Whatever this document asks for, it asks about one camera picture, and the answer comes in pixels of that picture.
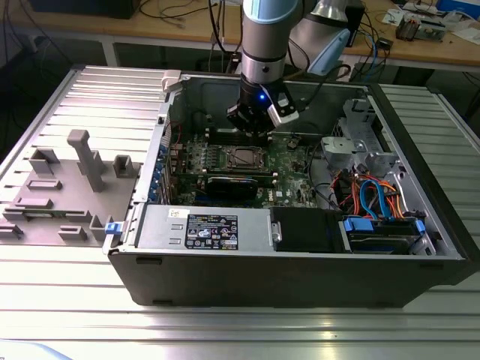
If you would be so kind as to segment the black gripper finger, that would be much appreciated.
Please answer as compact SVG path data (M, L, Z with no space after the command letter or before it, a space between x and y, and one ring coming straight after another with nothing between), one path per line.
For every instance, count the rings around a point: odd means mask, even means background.
M265 138L272 130L272 121L266 112L254 112L250 119L251 135L255 139Z
M233 105L226 110L226 118L238 131L245 134L252 134L251 121L241 111L241 107L238 104Z

